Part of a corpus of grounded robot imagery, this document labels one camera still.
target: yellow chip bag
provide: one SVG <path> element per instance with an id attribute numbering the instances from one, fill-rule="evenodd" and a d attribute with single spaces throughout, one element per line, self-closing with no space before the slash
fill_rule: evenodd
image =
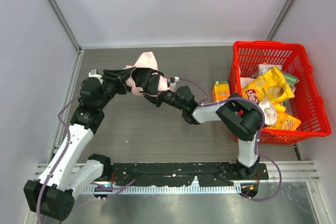
<path id="1" fill-rule="evenodd" d="M 295 97 L 282 72 L 276 66 L 241 90 L 244 98 L 256 103 L 265 97 L 271 102 L 282 102 Z"/>

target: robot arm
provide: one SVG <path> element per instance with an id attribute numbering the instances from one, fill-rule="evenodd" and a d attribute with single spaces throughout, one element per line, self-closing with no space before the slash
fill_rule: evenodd
<path id="1" fill-rule="evenodd" d="M 126 94 L 131 91 L 126 85 L 126 80 L 132 75 L 133 70 L 134 68 L 117 71 L 104 70 L 102 76 L 96 71 L 92 71 L 89 77 L 82 82 L 78 99 L 79 106 L 70 121 L 69 142 L 65 139 L 39 179 L 37 181 L 29 180 L 24 187 L 31 211 L 36 212 L 38 195 L 42 185 L 46 184 L 41 201 L 41 214 L 57 220 L 65 220 L 73 208 L 74 201 L 83 189 L 97 178 L 107 177 L 111 174 L 110 158 L 103 155 L 92 155 L 85 166 L 75 174 L 71 175 L 71 171 L 82 150 L 93 138 L 101 124 L 104 118 L 103 108 L 116 94 Z M 179 87 L 176 92 L 171 90 L 158 92 L 152 85 L 155 81 L 150 80 L 156 78 L 155 75 L 141 74 L 139 71 L 136 75 L 137 85 L 141 84 L 143 90 L 147 89 L 156 94 L 146 94 L 147 100 L 156 104 L 157 107 L 166 103 L 181 110 L 182 117 L 187 123 L 223 121 L 238 137 L 238 172 L 243 177 L 255 174 L 256 165 L 259 162 L 255 136 L 262 123 L 262 116 L 256 109 L 256 105 L 251 105 L 237 94 L 232 95 L 227 102 L 198 104 L 187 86 Z M 171 80 L 169 84 L 174 85 L 174 80 Z M 57 164 L 65 148 L 67 151 Z M 56 165 L 56 170 L 50 177 L 50 171 Z"/>

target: metal corner post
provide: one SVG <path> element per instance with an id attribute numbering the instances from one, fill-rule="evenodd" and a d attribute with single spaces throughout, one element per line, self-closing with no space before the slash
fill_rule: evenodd
<path id="1" fill-rule="evenodd" d="M 64 28 L 65 32 L 67 33 L 69 39 L 71 40 L 72 44 L 74 45 L 75 49 L 78 53 L 80 53 L 81 47 L 78 44 L 73 32 L 71 31 L 71 28 L 69 24 L 67 23 L 66 19 L 64 18 L 64 15 L 62 11 L 60 10 L 56 0 L 47 0 L 50 4 L 50 7 L 54 11 L 55 15 L 57 16 L 58 20 L 60 21 L 62 27 Z"/>
<path id="2" fill-rule="evenodd" d="M 275 34 L 279 30 L 283 20 L 285 19 L 286 15 L 288 14 L 290 8 L 292 7 L 295 0 L 286 0 L 285 5 L 283 6 L 281 12 L 279 13 L 274 25 L 272 26 L 271 31 L 269 32 L 266 40 L 273 40 Z"/>

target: gray floor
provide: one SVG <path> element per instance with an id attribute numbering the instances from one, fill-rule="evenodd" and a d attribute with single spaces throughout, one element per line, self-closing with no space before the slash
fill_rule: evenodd
<path id="1" fill-rule="evenodd" d="M 258 198 L 272 195 L 276 183 L 262 183 Z M 120 195 L 97 202 L 81 196 L 64 224 L 315 224 L 306 183 L 284 183 L 278 196 L 253 202 L 238 194 Z M 58 223 L 48 219 L 47 224 Z"/>
<path id="2" fill-rule="evenodd" d="M 122 69 L 132 65 L 144 51 L 153 51 L 166 77 L 179 76 L 197 82 L 211 98 L 214 80 L 228 80 L 232 47 L 177 47 L 86 50 L 75 94 L 91 69 Z M 190 85 L 197 100 L 203 98 Z M 76 108 L 70 108 L 70 115 Z M 212 162 L 234 161 L 237 143 L 221 122 L 188 125 L 181 112 L 163 104 L 155 108 L 142 97 L 116 95 L 104 109 L 105 119 L 79 162 L 93 153 L 114 162 Z M 259 152 L 276 161 L 294 161 L 293 147 L 261 145 Z"/>

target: orange box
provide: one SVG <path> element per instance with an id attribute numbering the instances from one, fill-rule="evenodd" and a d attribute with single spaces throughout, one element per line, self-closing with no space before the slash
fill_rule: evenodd
<path id="1" fill-rule="evenodd" d="M 214 102 L 224 100 L 230 96 L 230 88 L 227 81 L 214 81 L 212 97 Z"/>

